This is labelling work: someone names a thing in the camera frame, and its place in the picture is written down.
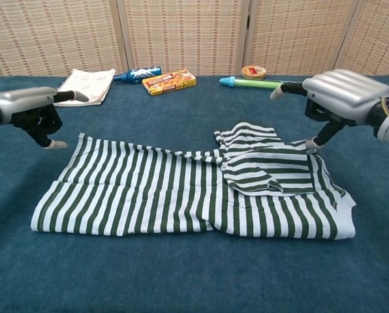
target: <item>folded shirt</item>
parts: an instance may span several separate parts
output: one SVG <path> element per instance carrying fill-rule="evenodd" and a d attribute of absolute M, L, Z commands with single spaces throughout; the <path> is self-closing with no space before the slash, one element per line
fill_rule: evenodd
<path fill-rule="evenodd" d="M 79 135 L 35 208 L 34 231 L 124 236 L 219 230 L 246 237 L 354 237 L 350 195 L 304 142 L 239 123 L 219 148 L 173 152 Z"/>

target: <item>cracker box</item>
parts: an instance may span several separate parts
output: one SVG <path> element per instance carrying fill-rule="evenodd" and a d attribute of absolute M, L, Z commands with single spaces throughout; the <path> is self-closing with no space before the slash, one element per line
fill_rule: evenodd
<path fill-rule="evenodd" d="M 196 85 L 196 77 L 188 70 L 145 78 L 142 84 L 151 96 Z"/>

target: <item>blue table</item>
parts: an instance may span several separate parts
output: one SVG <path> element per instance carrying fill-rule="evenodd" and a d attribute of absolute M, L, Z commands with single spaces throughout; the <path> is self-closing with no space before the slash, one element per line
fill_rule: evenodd
<path fill-rule="evenodd" d="M 272 77 L 302 80 L 303 77 Z M 389 84 L 389 76 L 379 76 Z M 57 87 L 63 78 L 0 78 L 0 91 Z M 97 237 L 30 230 L 33 210 L 67 165 L 81 132 L 175 151 L 207 151 L 238 121 L 275 127 L 286 142 L 322 128 L 305 98 L 230 89 L 218 77 L 151 97 L 114 83 L 101 106 L 59 108 L 46 151 L 0 127 L 0 312 L 389 312 L 389 146 L 345 128 L 320 152 L 350 192 L 356 237 L 246 239 L 217 231 Z"/>

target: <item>notebook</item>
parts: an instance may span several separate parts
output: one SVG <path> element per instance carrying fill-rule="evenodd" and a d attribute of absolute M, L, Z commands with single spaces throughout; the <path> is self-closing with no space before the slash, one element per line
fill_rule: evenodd
<path fill-rule="evenodd" d="M 114 75 L 114 69 L 85 72 L 74 68 L 66 80 L 58 87 L 58 91 L 79 91 L 85 94 L 89 101 L 69 100 L 54 103 L 54 106 L 97 106 L 102 104 L 112 84 Z"/>

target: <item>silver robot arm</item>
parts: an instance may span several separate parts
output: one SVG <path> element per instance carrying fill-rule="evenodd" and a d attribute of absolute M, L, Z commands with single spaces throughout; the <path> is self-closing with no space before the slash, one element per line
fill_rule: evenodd
<path fill-rule="evenodd" d="M 345 126 L 369 125 L 374 135 L 389 144 L 389 86 L 349 70 L 337 69 L 307 78 L 302 83 L 283 83 L 270 98 L 284 93 L 306 96 L 305 114 L 327 121 L 308 148 L 320 148 Z"/>
<path fill-rule="evenodd" d="M 51 87 L 34 87 L 0 93 L 0 125 L 12 124 L 26 131 L 45 149 L 67 147 L 65 142 L 48 139 L 57 132 L 62 122 L 54 103 L 66 100 L 87 102 L 88 98 L 77 91 L 58 92 Z"/>

